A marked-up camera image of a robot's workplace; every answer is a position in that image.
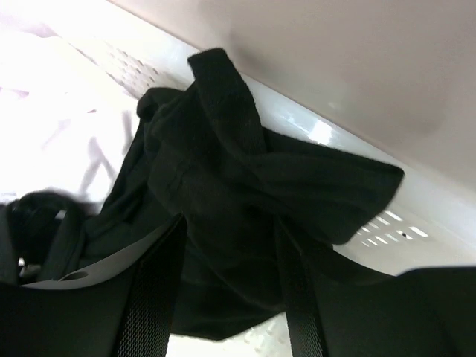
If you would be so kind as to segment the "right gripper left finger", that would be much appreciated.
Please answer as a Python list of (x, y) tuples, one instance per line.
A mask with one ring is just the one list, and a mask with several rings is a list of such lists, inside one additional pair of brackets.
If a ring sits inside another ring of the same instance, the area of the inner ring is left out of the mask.
[(2, 356), (165, 356), (181, 280), (181, 215), (61, 280), (1, 285)]

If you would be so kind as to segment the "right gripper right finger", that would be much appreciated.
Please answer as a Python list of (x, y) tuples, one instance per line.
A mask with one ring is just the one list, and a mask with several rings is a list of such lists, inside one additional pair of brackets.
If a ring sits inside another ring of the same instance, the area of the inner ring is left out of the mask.
[(393, 277), (275, 223), (294, 356), (473, 356), (475, 268)]

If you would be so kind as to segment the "black tank top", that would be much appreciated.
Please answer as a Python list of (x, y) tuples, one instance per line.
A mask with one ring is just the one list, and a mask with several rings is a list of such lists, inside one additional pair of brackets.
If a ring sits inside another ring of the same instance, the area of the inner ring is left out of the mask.
[(221, 48), (188, 60), (186, 90), (151, 88), (98, 215), (52, 192), (1, 209), (1, 280), (19, 258), (40, 280), (63, 277), (131, 245), (180, 214), (184, 267), (172, 331), (219, 341), (284, 311), (275, 242), (284, 219), (326, 246), (346, 243), (397, 192), (399, 167), (280, 135)]

